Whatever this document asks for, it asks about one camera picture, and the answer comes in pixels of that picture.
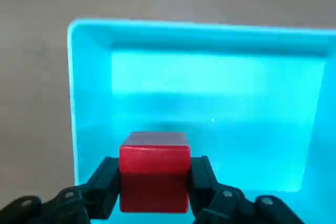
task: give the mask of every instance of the gray background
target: gray background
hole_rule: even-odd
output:
[[[0,0],[0,207],[74,183],[66,38],[76,17],[335,27],[336,0]]]

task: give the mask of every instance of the cyan container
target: cyan container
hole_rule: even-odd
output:
[[[336,31],[77,20],[68,30],[76,185],[133,131],[180,131],[250,200],[336,223]],[[110,223],[192,223],[123,214]]]

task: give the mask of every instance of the blue tray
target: blue tray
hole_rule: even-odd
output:
[[[68,30],[76,185],[133,131],[181,131],[218,180],[336,223],[336,31],[77,20]],[[111,223],[192,223],[123,214]]]

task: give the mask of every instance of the wooden block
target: wooden block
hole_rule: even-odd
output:
[[[187,212],[190,148],[183,133],[134,132],[119,150],[120,209]]]

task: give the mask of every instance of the red cube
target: red cube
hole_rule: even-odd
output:
[[[186,213],[190,166],[184,133],[133,132],[119,150],[121,211]]]

